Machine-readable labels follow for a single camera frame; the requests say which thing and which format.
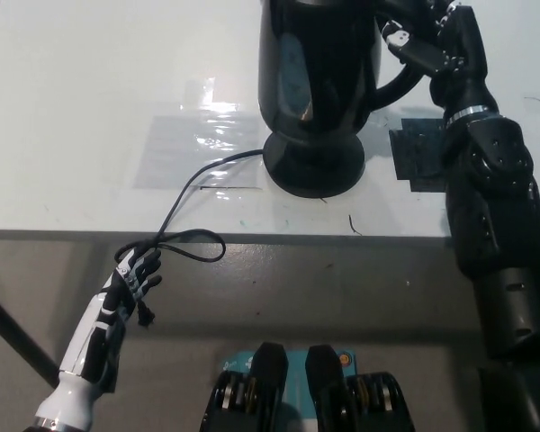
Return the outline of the black and white right hand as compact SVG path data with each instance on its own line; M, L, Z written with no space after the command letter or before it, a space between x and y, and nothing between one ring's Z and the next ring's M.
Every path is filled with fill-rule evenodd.
M488 64L474 10L460 1L379 1L389 52L415 78L430 78L433 103L459 119L499 107L486 86Z

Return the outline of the white and black left hand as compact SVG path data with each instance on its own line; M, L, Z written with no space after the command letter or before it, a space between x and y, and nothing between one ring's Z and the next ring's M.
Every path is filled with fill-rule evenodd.
M88 431L94 405L115 389L126 326L137 304L161 282L161 252L135 247L88 303L58 369L58 385L38 407L36 431Z

